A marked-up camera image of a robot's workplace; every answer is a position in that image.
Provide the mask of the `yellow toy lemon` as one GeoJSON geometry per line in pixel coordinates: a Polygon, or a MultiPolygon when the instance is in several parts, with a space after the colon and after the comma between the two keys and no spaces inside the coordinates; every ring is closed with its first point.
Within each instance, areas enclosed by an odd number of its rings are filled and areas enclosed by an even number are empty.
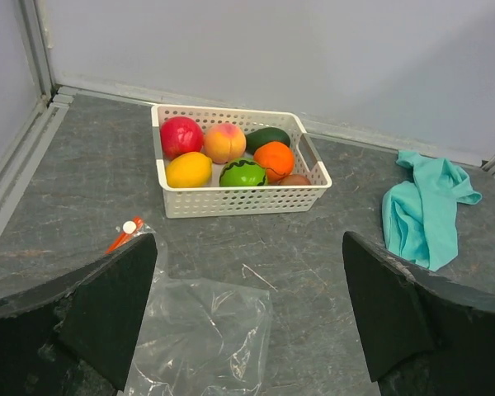
{"type": "Polygon", "coordinates": [[[167,165],[167,184],[172,188],[202,187],[212,177],[212,164],[203,153],[184,153],[167,165]]]}

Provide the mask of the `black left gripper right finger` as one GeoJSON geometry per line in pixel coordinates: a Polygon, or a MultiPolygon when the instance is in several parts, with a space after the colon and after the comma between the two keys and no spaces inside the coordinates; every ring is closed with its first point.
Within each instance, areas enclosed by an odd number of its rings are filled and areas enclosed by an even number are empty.
{"type": "Polygon", "coordinates": [[[495,295],[347,231],[346,282],[368,373],[383,395],[495,395],[495,295]]]}

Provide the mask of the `toy orange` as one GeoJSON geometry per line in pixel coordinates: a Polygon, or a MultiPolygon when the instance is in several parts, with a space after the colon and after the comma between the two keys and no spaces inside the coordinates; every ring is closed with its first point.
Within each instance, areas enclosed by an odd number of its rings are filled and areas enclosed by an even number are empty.
{"type": "Polygon", "coordinates": [[[258,148],[254,153],[254,160],[266,170],[270,183],[277,183],[289,176],[295,164],[292,150],[278,141],[264,144],[258,148]]]}

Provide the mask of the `clear zip top bag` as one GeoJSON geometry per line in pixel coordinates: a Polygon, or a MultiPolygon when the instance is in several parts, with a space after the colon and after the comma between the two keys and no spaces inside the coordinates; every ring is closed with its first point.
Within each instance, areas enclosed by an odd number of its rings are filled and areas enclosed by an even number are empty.
{"type": "Polygon", "coordinates": [[[258,395],[270,341],[271,295],[167,274],[158,255],[123,395],[258,395]]]}

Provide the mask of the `green toy watermelon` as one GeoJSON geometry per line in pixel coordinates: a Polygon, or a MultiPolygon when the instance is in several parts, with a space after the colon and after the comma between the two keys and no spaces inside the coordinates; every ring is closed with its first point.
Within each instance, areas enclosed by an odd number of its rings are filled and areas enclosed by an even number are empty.
{"type": "Polygon", "coordinates": [[[266,186],[267,184],[266,169],[251,158],[236,158],[226,163],[219,176],[219,185],[222,187],[266,186]]]}

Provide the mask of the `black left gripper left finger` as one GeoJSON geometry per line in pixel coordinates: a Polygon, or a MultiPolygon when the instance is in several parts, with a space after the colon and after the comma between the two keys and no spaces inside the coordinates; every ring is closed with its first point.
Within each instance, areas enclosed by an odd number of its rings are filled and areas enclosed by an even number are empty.
{"type": "Polygon", "coordinates": [[[158,256],[145,233],[98,260],[0,298],[0,395],[124,390],[158,256]]]}

